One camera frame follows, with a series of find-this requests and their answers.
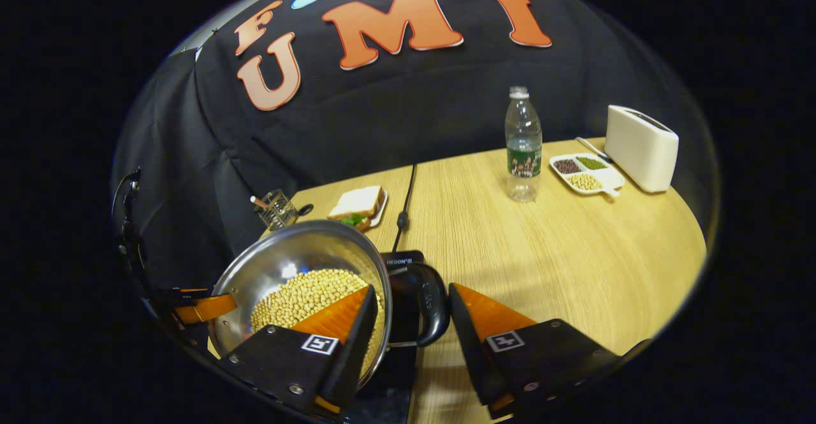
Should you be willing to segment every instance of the bottle cap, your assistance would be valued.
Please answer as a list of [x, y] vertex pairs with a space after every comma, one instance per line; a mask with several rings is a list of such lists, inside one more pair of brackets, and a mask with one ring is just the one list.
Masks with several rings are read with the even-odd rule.
[[527, 99], [530, 97], [530, 94], [527, 92], [527, 87], [524, 86], [512, 86], [510, 87], [510, 98], [511, 99]]

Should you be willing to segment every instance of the yellow beans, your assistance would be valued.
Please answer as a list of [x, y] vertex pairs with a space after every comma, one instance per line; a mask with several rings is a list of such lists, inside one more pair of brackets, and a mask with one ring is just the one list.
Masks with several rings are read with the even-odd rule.
[[[291, 328], [295, 323], [320, 311], [368, 284], [349, 270], [313, 270], [298, 273], [277, 291], [264, 296], [252, 310], [252, 331], [266, 325]], [[377, 295], [377, 317], [365, 352], [360, 376], [365, 374], [379, 349], [385, 325], [385, 310]]]
[[569, 183], [571, 183], [573, 186], [580, 189], [586, 189], [587, 191], [591, 191], [591, 189], [603, 188], [603, 185], [598, 182], [598, 179], [590, 174], [577, 174], [576, 176], [567, 178], [567, 180], [569, 180]]

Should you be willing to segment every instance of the bread slice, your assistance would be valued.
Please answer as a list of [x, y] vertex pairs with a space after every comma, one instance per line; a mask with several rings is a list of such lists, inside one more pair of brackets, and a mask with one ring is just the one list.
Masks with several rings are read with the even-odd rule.
[[335, 208], [329, 212], [326, 218], [330, 220], [341, 220], [355, 213], [362, 217], [373, 217], [384, 200], [385, 192], [382, 186], [376, 185], [352, 189], [352, 191], [344, 192], [340, 200], [337, 201]]
[[354, 227], [364, 232], [367, 231], [371, 227], [371, 217], [364, 218], [361, 224], [355, 224]]

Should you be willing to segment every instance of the wooden table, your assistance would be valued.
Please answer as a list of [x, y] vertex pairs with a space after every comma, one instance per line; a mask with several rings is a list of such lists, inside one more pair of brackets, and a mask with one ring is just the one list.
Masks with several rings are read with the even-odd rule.
[[[603, 138], [590, 139], [603, 148]], [[416, 168], [410, 218], [398, 250], [420, 250], [445, 282], [459, 282], [531, 319], [560, 318], [624, 354], [655, 336], [681, 307], [706, 255], [703, 233], [674, 189], [647, 194], [627, 177], [620, 197], [571, 191], [550, 157], [588, 152], [576, 140], [542, 147], [539, 196], [515, 203], [504, 191], [504, 149]], [[411, 167], [304, 189], [314, 204], [298, 221], [324, 219], [350, 189], [382, 185], [388, 203], [365, 234], [382, 252], [397, 235]], [[473, 391], [456, 331], [419, 349], [410, 422], [490, 422]]]

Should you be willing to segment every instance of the orange letter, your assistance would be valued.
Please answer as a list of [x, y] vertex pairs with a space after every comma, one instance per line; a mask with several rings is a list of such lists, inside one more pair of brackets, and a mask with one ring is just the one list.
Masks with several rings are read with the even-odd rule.
[[245, 49], [255, 43], [266, 32], [266, 28], [259, 29], [259, 27], [269, 24], [269, 21], [272, 20], [272, 10], [280, 6], [281, 3], [283, 3], [281, 0], [269, 3], [267, 8], [258, 11], [253, 17], [235, 29], [236, 34], [238, 34], [238, 49], [235, 50], [235, 55], [241, 55]]
[[350, 2], [327, 11], [323, 20], [334, 22], [340, 35], [346, 54], [340, 60], [343, 70], [356, 69], [377, 60], [379, 53], [365, 44], [362, 34], [391, 54], [398, 54], [402, 49], [408, 24], [414, 32], [408, 44], [419, 51], [454, 47], [464, 41], [462, 34], [448, 25], [437, 0], [394, 0], [388, 14], [365, 3]]
[[530, 12], [530, 0], [498, 0], [510, 18], [513, 31], [510, 32], [510, 40], [520, 45], [530, 47], [550, 47], [553, 40], [543, 34], [539, 29], [539, 24], [533, 13]]
[[292, 32], [283, 34], [266, 48], [266, 52], [275, 55], [280, 72], [283, 73], [283, 81], [277, 89], [269, 89], [263, 82], [259, 55], [248, 60], [238, 70], [238, 78], [244, 82], [247, 95], [258, 110], [275, 110], [286, 104], [300, 87], [300, 68], [290, 44], [293, 38], [295, 34]]

